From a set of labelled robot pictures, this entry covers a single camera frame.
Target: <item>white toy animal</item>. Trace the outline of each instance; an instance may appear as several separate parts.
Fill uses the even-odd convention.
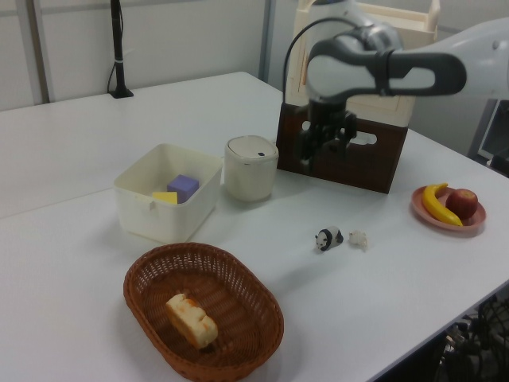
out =
[[[365,251],[367,248],[366,233],[361,232],[361,231],[356,231],[356,230],[354,232],[350,232],[350,237],[348,238],[348,242],[350,244],[358,245]]]

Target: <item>brown woven basket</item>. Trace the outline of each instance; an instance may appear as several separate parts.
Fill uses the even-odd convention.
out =
[[[194,349],[173,328],[165,303],[194,299],[217,324],[219,336]],[[233,255],[196,243],[153,249],[127,272],[124,297],[153,345],[180,375],[196,382],[240,380],[276,351],[283,316],[274,296]]]

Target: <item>purple block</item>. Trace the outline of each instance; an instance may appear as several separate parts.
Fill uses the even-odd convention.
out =
[[[196,179],[179,175],[166,186],[166,190],[170,193],[177,193],[177,202],[180,204],[188,201],[198,190],[198,187],[200,187],[200,184]]]

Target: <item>yellow banana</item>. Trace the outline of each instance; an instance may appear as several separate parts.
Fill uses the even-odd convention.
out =
[[[426,186],[422,193],[422,204],[435,219],[442,223],[459,225],[461,227],[463,224],[461,223],[460,218],[450,209],[447,209],[444,205],[442,205],[437,199],[437,192],[445,187],[447,187],[447,183]]]

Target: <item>toy panda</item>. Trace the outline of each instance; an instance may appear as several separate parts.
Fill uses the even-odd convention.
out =
[[[330,247],[334,247],[343,243],[343,235],[338,227],[327,227],[315,235],[317,239],[317,249],[327,251]]]

